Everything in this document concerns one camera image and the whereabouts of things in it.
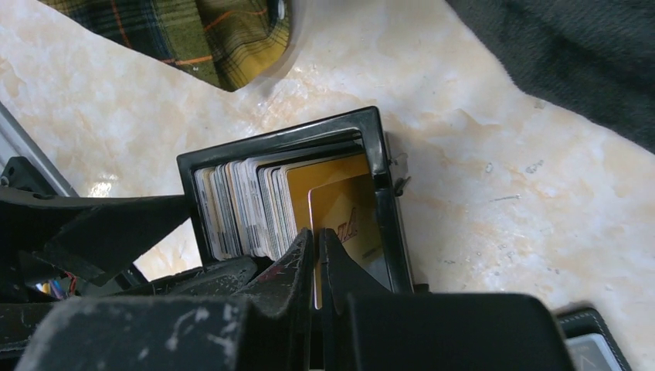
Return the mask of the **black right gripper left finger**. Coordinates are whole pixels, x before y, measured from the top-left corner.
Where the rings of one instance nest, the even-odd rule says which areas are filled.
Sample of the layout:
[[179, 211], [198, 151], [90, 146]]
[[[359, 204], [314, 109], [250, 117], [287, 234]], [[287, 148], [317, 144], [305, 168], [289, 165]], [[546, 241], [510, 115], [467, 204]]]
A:
[[314, 238], [233, 294], [73, 298], [36, 327], [19, 370], [306, 370]]

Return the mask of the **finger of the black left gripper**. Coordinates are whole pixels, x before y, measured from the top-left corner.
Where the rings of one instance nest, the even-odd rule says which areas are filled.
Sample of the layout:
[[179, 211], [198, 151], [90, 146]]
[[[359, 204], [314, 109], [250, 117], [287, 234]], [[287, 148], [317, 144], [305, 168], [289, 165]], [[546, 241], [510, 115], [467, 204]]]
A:
[[102, 285], [189, 218], [184, 196], [80, 198], [1, 189], [1, 276], [25, 283], [21, 254]]
[[237, 257], [159, 278], [122, 291], [120, 296], [229, 295], [248, 284], [257, 271], [251, 257]]

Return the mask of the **gold credit card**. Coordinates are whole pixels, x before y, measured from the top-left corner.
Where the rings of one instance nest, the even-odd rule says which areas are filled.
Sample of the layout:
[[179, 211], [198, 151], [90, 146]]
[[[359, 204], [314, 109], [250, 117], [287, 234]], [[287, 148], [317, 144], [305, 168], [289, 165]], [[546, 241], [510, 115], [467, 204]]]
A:
[[308, 202], [313, 230], [333, 229], [348, 256], [382, 286], [390, 289], [370, 175], [358, 175], [313, 188], [308, 193]]

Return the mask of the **white credit card stack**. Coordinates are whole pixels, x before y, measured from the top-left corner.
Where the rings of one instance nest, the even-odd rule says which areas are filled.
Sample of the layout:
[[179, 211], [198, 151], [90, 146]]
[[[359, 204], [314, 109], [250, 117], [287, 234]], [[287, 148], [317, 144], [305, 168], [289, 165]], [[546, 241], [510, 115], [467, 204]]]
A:
[[196, 170], [193, 179], [212, 257], [281, 258], [300, 230], [313, 230], [309, 191], [358, 175], [369, 175], [365, 153], [355, 146], [330, 145]]

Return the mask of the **black blue card holder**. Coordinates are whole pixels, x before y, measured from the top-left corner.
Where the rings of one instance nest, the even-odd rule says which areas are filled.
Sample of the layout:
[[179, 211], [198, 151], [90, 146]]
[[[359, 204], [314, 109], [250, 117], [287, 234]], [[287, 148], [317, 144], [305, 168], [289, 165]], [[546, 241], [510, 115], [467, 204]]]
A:
[[576, 370], [632, 370], [595, 308], [575, 308], [557, 314], [556, 318]]

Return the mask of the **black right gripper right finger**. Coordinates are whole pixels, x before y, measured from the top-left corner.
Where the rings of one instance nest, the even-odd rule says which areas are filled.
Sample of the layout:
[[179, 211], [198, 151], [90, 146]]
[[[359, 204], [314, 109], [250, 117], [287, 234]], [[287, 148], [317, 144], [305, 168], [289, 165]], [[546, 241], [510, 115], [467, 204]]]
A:
[[324, 229], [327, 370], [571, 370], [562, 330], [527, 294], [393, 293]]

